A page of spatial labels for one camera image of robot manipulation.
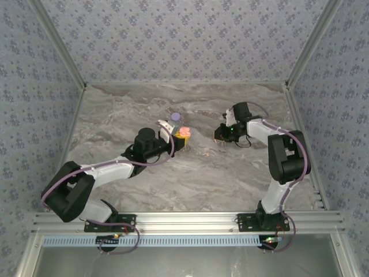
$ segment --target small pink piece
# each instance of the small pink piece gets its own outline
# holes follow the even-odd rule
[[[189,127],[181,127],[179,129],[179,134],[181,136],[191,136],[190,128]]]

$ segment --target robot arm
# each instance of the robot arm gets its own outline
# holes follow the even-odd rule
[[[42,201],[64,222],[77,218],[106,222],[115,209],[103,200],[89,199],[93,189],[117,179],[134,177],[146,166],[153,165],[147,164],[148,159],[164,152],[174,156],[176,151],[186,145],[188,134],[182,135],[180,132],[173,134],[174,126],[166,121],[158,123],[161,126],[159,138],[156,138],[154,130],[143,128],[135,137],[134,144],[113,160],[92,165],[65,163],[43,190]],[[53,189],[62,178],[65,180]]]
[[[260,116],[253,116],[247,102],[241,102],[227,110],[223,117],[226,123],[222,123],[214,132],[214,138],[225,142],[238,142],[241,136],[253,137],[268,146],[269,172],[272,176],[268,191],[265,197],[259,202],[257,216],[259,224],[263,229],[268,229],[271,224],[267,218],[278,216],[280,213],[280,203],[289,184],[298,179],[304,168],[304,158],[302,150],[284,132],[271,129],[266,126]],[[306,152],[306,145],[301,131],[290,131],[303,145]],[[311,166],[309,160],[307,174]]]

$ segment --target patterned wallpaper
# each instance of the patterned wallpaper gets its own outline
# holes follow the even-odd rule
[[[42,0],[87,82],[285,80],[326,0]]]
[[[79,97],[27,0],[0,1],[0,276],[13,276]]]
[[[332,209],[369,276],[369,2],[344,1],[293,89]]]

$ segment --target marble surface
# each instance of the marble surface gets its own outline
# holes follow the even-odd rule
[[[191,127],[186,149],[164,165],[97,188],[91,197],[105,199],[119,211],[255,210],[271,179],[266,146],[254,139],[245,149],[213,140],[221,114],[247,100],[263,105],[271,123],[293,129],[280,85],[88,86],[67,159],[90,164],[115,158],[141,128],[158,130],[157,119],[179,112],[182,124]],[[250,110],[262,115],[258,107]],[[286,209],[312,209],[313,190],[307,177],[292,191]]]

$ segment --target blue cable tray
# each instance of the blue cable tray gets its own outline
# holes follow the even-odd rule
[[[130,247],[136,235],[120,237],[114,246]],[[97,247],[95,235],[46,235],[43,247]],[[261,246],[258,235],[142,235],[139,247]]]

